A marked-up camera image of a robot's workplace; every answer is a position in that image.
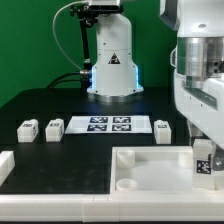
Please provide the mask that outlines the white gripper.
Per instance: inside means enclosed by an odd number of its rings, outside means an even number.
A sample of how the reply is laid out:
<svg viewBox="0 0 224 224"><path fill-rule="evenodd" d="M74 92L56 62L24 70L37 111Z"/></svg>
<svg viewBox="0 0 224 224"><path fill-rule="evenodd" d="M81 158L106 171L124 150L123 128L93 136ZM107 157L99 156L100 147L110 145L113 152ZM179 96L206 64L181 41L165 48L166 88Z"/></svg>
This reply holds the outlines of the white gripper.
<svg viewBox="0 0 224 224"><path fill-rule="evenodd" d="M176 51L170 56L174 67L174 99L177 110L189 121L189 144L202 139L204 133L220 147L213 147L208 155L211 170L224 171L224 74L207 79L202 89L188 88L186 77L177 72Z"/></svg>

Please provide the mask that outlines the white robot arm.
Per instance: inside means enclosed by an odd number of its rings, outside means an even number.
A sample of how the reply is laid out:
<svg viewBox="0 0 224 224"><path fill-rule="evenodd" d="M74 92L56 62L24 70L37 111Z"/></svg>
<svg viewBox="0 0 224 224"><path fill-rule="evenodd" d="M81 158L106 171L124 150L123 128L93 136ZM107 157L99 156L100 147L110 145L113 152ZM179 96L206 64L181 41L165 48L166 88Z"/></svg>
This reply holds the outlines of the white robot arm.
<svg viewBox="0 0 224 224"><path fill-rule="evenodd" d="M91 69L91 98L122 102L143 91L132 61L132 28L121 0L90 0L97 14L97 62ZM206 135L215 153L204 163L224 171L224 0L160 0L160 19L177 32L170 56L177 110L190 132Z"/></svg>

